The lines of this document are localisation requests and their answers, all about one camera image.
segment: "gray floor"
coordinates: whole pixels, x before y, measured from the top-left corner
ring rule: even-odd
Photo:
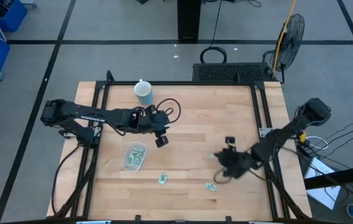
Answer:
[[[261,8],[247,2],[222,3],[216,39],[276,40],[289,10],[289,1],[260,0]],[[55,40],[70,0],[38,0],[29,9],[19,30],[6,34],[11,40]],[[344,1],[353,20],[353,0]],[[211,39],[218,3],[202,5],[200,39]],[[301,0],[294,12],[304,16],[304,40],[353,40],[353,35],[335,0]],[[65,40],[166,40],[177,39],[176,0],[77,0]],[[258,62],[273,45],[220,45],[229,62]],[[102,80],[111,70],[116,80],[191,80],[192,64],[207,45],[62,45],[44,101],[73,100],[80,81]],[[53,45],[11,45],[0,82],[0,195],[29,119]],[[209,52],[207,62],[221,56]],[[302,45],[286,72],[284,95],[290,116],[308,98],[319,97],[332,108],[332,118],[308,133],[326,137],[353,121],[353,45]],[[334,149],[347,139],[331,146]],[[51,184],[64,140],[57,131],[37,119],[3,222],[44,218]],[[327,154],[330,150],[321,151]],[[353,167],[353,141],[331,157]],[[325,160],[337,169],[339,164]],[[346,195],[341,191],[337,201]],[[311,200],[314,218],[351,222],[345,206],[350,196],[334,210]]]

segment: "electric fan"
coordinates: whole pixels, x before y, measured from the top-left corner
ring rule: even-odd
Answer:
[[[281,30],[278,37],[275,50],[269,50],[263,54],[263,62],[266,56],[271,54],[270,63],[272,68],[268,70],[269,75],[273,77],[275,71],[281,72],[284,83],[284,71],[293,63],[299,46],[302,42],[303,32],[305,29],[305,21],[299,14],[292,15],[287,21],[287,26]]]

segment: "wooden table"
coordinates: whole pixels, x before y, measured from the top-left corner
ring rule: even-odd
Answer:
[[[81,82],[75,102],[90,106],[94,86],[94,82]],[[273,127],[281,128],[289,119],[280,84],[265,83],[265,87]],[[213,182],[215,172],[221,168],[217,159],[209,155],[225,147],[225,136],[236,137],[239,151],[247,150],[258,141],[250,87],[161,85],[153,86],[153,93],[155,105],[165,98],[175,98],[182,107],[180,119],[167,130],[169,144],[158,149],[153,134],[121,137],[105,125],[89,219],[134,220],[135,215],[141,215],[142,220],[223,221],[225,216],[231,216],[233,221],[272,220],[266,183],[250,173],[229,184],[218,184],[216,192],[205,188],[205,183]],[[260,97],[258,101],[262,110]],[[108,110],[138,105],[133,86],[110,87]],[[172,120],[177,107],[171,102],[161,107],[165,110],[168,106],[175,108]],[[132,141],[142,142],[148,148],[138,172],[121,168],[121,158]],[[76,144],[75,139],[65,140],[62,158]],[[294,149],[292,142],[286,145]],[[82,150],[76,152],[60,170],[55,194],[57,209],[75,188],[81,153]],[[311,216],[297,156],[281,150],[279,158],[287,192],[302,211]],[[168,179],[161,185],[157,181],[163,172]],[[262,169],[257,174],[264,177]],[[282,217],[280,200],[277,201],[278,214]]]

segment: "wooden tabletop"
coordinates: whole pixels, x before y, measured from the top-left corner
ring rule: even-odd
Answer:
[[[81,82],[75,102],[90,106],[94,86],[94,82]],[[280,84],[272,82],[265,86],[273,127],[281,128],[289,119]],[[141,215],[142,220],[222,221],[226,216],[231,216],[233,221],[271,220],[266,183],[250,173],[228,184],[217,184],[216,192],[205,188],[205,183],[213,183],[214,174],[221,168],[210,154],[225,147],[225,136],[236,137],[239,151],[258,142],[250,87],[161,85],[153,86],[153,93],[155,105],[166,98],[175,98],[181,104],[180,119],[167,130],[169,144],[157,148],[153,134],[121,137],[105,125],[89,219],[134,220],[135,215]],[[133,86],[110,87],[108,110],[135,106],[139,103]],[[175,109],[170,117],[173,120],[177,106],[169,102],[160,109],[168,107]],[[126,147],[133,141],[145,144],[148,151],[140,170],[128,172],[122,169],[121,160]],[[65,140],[62,158],[76,145],[75,139]],[[294,149],[292,142],[286,145]],[[59,172],[55,194],[57,209],[75,188],[81,154],[82,150],[76,152]],[[311,216],[298,158],[283,150],[279,157],[287,192],[302,211]],[[168,179],[161,185],[158,178],[163,172]],[[264,177],[263,169],[257,174]],[[82,203],[80,205],[79,214],[82,213]]]

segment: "black metal frame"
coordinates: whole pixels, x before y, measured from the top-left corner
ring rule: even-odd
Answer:
[[[159,81],[153,81],[150,82],[152,85],[239,85],[239,86],[249,86],[251,89],[251,94],[252,94],[252,102],[253,102],[253,109],[255,113],[255,120],[257,123],[257,131],[258,131],[258,137],[260,136],[259,134],[259,128],[262,128],[262,123],[261,123],[261,116],[260,116],[260,109],[258,105],[258,98],[257,98],[257,92],[256,89],[259,89],[260,95],[261,95],[261,100],[263,104],[263,110],[265,114],[265,119],[266,119],[266,125],[268,128],[271,128],[271,118],[270,118],[270,112],[269,112],[269,107],[268,107],[268,102],[266,99],[266,93],[265,93],[265,85],[264,82],[240,82],[239,79],[236,79],[235,82],[200,82],[200,81],[172,81],[172,82],[159,82]],[[98,106],[98,98],[100,95],[100,90],[104,89],[103,92],[103,99],[101,103],[101,108],[106,108],[106,102],[108,99],[108,94],[110,90],[110,86],[114,85],[135,85],[136,82],[125,82],[125,81],[114,81],[114,78],[112,75],[108,72],[107,73],[107,80],[106,81],[96,81],[95,84],[95,92],[93,94],[93,101],[92,101],[92,106],[97,107]],[[92,127],[94,122],[89,121],[88,126]],[[96,166],[96,162],[98,159],[98,151],[100,148],[100,139],[99,139],[99,145],[97,145],[96,148],[93,149],[93,155],[92,155],[92,161],[91,164],[94,164]],[[82,179],[84,177],[84,172],[85,168],[87,165],[87,160],[88,160],[88,150],[87,148],[83,149],[82,152],[82,157],[81,157],[81,164],[78,172],[78,179],[77,179],[77,184],[82,182]],[[283,185],[283,178],[281,175],[281,168],[280,168],[280,162],[278,160],[278,157],[273,159],[274,160],[274,172],[280,181],[280,183]],[[265,175],[266,178],[269,176],[269,174],[265,170]],[[75,203],[72,205],[71,212],[70,212],[70,217],[51,217],[45,220],[31,220],[31,221],[23,221],[23,222],[14,222],[14,223],[75,223],[75,222],[81,222],[81,221],[89,221],[88,220],[88,213],[89,213],[89,208],[90,208],[90,200],[92,197],[92,191],[93,191],[93,182],[95,178],[95,171],[93,171],[93,175],[90,177],[88,183],[87,183],[87,192],[86,192],[86,197],[85,197],[85,202],[83,205],[83,213],[82,216],[77,216],[77,210],[78,210],[78,204],[79,204],[79,196],[76,199]],[[281,204],[283,208],[283,218],[280,218],[277,214],[277,206],[276,206],[276,198],[275,198],[275,193],[273,190],[273,184],[271,182],[266,182],[267,190],[268,190],[268,196],[269,196],[269,203],[270,203],[270,210],[271,210],[271,216],[273,219],[273,222],[288,222],[288,223],[316,223],[317,221],[314,220],[294,220],[290,219],[289,216],[289,208],[283,198],[281,198]],[[242,224],[242,223],[249,223],[249,222],[235,222],[232,221],[232,217],[225,217],[224,222],[190,222],[190,221],[185,221],[191,224],[203,224],[203,223],[213,223],[213,224]],[[169,221],[141,221],[141,216],[136,215],[135,220],[112,220],[111,223],[134,223],[134,224],[140,224],[140,223],[153,223],[153,224],[160,224],[160,223],[169,223]]]

